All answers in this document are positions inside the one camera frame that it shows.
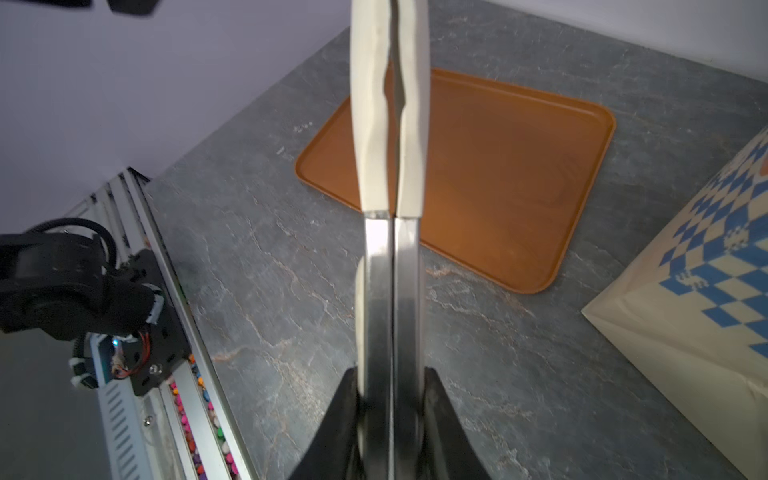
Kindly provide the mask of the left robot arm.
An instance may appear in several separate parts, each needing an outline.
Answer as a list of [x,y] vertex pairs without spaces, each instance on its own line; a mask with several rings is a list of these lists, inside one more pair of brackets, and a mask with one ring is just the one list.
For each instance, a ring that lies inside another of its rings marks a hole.
[[114,237],[95,221],[59,218],[1,237],[2,332],[39,329],[72,342],[77,385],[98,386],[84,355],[91,334],[113,341],[111,378],[137,378],[150,364],[164,303],[160,287],[119,264]]

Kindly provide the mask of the blue checkered paper bag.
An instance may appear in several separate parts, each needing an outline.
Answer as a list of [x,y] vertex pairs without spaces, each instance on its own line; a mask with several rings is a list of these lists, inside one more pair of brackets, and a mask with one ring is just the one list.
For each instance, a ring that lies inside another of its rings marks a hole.
[[767,475],[767,135],[583,309],[745,477]]

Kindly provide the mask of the metal tongs with white tips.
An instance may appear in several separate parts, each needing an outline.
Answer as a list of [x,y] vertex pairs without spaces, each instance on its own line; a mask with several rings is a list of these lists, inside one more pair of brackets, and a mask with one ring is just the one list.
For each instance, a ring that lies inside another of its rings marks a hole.
[[357,447],[368,479],[417,479],[424,448],[424,266],[430,125],[424,1],[351,7],[350,105],[364,227],[356,272]]

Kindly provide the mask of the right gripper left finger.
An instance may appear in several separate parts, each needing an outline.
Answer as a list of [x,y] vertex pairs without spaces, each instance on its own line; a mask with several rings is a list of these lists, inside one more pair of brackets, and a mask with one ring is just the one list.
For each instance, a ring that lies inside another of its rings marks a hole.
[[357,369],[345,371],[328,409],[290,480],[359,477]]

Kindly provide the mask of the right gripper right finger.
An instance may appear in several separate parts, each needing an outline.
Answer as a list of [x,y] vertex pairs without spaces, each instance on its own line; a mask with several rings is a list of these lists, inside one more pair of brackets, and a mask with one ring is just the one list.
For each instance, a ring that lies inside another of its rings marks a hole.
[[448,393],[431,367],[425,369],[423,479],[490,479],[472,448]]

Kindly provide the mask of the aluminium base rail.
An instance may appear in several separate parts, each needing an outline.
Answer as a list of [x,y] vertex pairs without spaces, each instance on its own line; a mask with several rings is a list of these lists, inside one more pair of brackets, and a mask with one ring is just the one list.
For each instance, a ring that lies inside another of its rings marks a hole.
[[254,467],[152,214],[128,168],[71,210],[105,227],[120,274],[160,290],[143,337],[87,337],[112,479],[253,479]]

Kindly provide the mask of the brown plastic tray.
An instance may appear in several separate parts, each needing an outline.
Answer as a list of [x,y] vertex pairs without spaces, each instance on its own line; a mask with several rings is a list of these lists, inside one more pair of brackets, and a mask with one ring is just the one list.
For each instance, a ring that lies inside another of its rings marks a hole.
[[512,292],[556,277],[613,137],[605,107],[444,69],[431,73],[425,202],[395,228]]

